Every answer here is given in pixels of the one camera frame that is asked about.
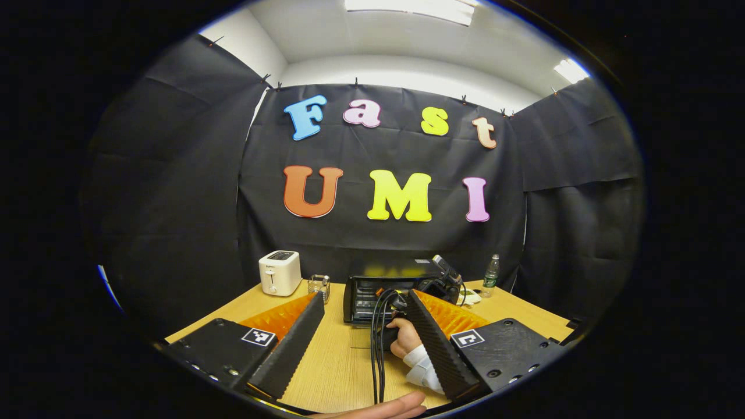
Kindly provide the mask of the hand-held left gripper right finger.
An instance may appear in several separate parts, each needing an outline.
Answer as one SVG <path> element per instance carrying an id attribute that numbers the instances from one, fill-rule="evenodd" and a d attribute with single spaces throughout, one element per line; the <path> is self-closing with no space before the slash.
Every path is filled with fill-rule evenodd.
<path id="1" fill-rule="evenodd" d="M 465 403 L 508 392 L 558 360 L 569 345 L 541 336 L 514 318 L 445 332 L 431 314 L 428 294 L 411 290 L 406 315 L 432 361 L 445 397 Z"/>

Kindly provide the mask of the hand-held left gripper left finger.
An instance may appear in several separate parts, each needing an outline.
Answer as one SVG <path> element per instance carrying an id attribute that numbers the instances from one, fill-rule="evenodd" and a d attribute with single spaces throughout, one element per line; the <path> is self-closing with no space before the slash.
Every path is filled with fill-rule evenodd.
<path id="1" fill-rule="evenodd" d="M 323 317 L 324 297 L 310 293 L 239 323 L 216 318 L 165 353 L 221 387 L 280 399 Z"/>

